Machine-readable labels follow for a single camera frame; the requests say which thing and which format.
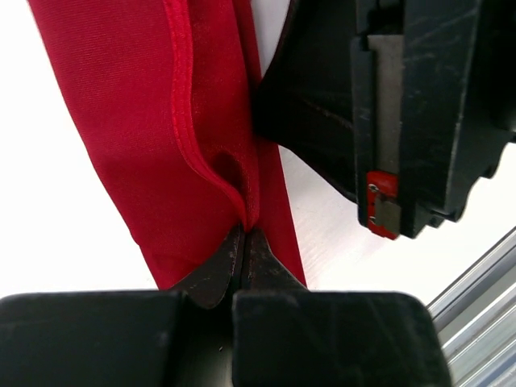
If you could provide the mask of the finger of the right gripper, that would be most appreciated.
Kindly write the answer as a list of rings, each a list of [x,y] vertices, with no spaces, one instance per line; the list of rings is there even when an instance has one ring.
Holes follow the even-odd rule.
[[[353,1],[292,1],[253,98],[255,132],[356,200],[350,45]]]

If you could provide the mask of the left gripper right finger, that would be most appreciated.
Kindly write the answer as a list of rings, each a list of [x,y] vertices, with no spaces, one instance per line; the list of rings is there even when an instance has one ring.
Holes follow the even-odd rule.
[[[261,229],[247,234],[239,276],[244,290],[307,291],[307,288],[276,258]]]

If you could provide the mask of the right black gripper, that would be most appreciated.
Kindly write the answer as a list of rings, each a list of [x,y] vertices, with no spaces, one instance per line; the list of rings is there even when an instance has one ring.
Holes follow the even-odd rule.
[[[415,238],[459,220],[515,139],[512,1],[358,1],[351,41],[358,219]]]

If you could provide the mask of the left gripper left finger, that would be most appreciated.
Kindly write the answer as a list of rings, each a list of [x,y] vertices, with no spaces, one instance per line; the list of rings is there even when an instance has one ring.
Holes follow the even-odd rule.
[[[185,293],[202,309],[217,307],[227,294],[239,288],[245,239],[243,228],[233,227],[217,251],[171,290]]]

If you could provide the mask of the red cloth napkin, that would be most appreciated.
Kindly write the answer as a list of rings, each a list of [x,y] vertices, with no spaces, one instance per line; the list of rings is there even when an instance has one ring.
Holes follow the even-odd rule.
[[[230,229],[261,228],[305,275],[276,144],[252,131],[248,1],[33,1],[93,167],[161,289]]]

